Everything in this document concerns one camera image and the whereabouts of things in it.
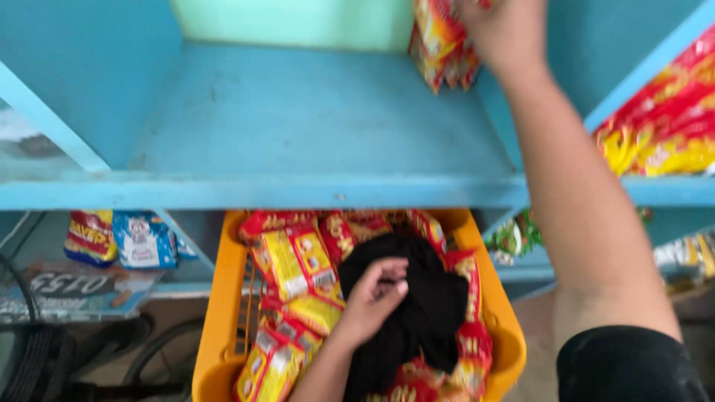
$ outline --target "orange plastic basket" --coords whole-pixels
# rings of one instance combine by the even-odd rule
[[[526,343],[482,237],[467,209],[430,210],[460,249],[476,249],[482,281],[484,316],[494,340],[493,366],[485,400],[496,402],[516,382],[526,362]],[[195,402],[233,402],[232,390],[250,351],[260,311],[260,276],[248,249],[236,237],[248,211],[226,213],[209,306],[199,346],[192,397]]]

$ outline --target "black sleeve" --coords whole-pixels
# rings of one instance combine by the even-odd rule
[[[645,328],[584,331],[556,361],[558,397],[571,401],[709,401],[682,343]]]

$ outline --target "mint green wall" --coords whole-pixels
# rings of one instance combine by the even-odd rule
[[[408,0],[171,0],[187,39],[404,53]]]

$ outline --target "black cloth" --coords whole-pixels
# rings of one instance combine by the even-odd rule
[[[388,233],[355,247],[337,270],[346,300],[373,261],[408,259],[408,294],[382,328],[352,355],[345,402],[360,402],[368,393],[384,393],[398,368],[414,357],[452,373],[457,363],[455,334],[464,321],[468,283],[446,273],[430,244],[415,235]]]
[[[556,362],[558,397],[581,401],[709,401],[682,343],[624,325],[575,335]]]

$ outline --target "floor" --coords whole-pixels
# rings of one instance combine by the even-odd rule
[[[201,317],[206,309],[207,300],[156,300],[151,302],[145,311],[151,314],[157,323],[155,330],[160,333],[166,328],[188,320]],[[504,398],[505,402],[521,401],[556,401],[557,381],[555,373],[556,350],[551,342],[551,311],[553,308],[553,293],[530,300],[514,303],[514,311],[522,325],[526,337],[528,359],[523,375],[516,386]],[[715,291],[708,292],[697,298],[681,301],[676,304],[679,317],[697,323],[703,318],[715,317]],[[696,367],[700,370],[706,387],[715,389],[715,345],[710,342],[715,330],[702,325],[685,325],[683,327],[686,344],[691,349]],[[160,373],[166,363],[185,358],[195,353],[198,345],[198,334],[187,336],[168,347],[165,360],[157,358],[150,364],[149,371]],[[87,380],[102,385],[118,384],[136,353],[131,353],[112,364],[105,365],[87,376]]]

